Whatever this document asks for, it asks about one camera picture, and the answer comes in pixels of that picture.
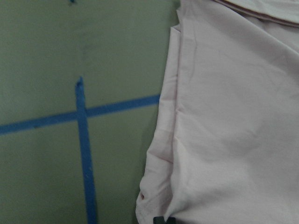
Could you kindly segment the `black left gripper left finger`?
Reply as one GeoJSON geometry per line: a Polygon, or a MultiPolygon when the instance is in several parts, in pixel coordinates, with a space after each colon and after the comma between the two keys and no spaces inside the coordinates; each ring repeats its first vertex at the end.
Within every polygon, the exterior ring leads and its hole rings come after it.
{"type": "Polygon", "coordinates": [[[154,217],[153,224],[164,224],[164,217],[154,217]]]}

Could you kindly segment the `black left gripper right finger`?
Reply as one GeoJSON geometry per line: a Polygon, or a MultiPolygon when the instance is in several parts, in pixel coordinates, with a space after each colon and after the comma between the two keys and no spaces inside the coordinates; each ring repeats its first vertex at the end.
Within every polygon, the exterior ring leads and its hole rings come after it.
{"type": "Polygon", "coordinates": [[[169,217],[167,219],[167,224],[176,224],[176,218],[175,217],[169,217]]]}

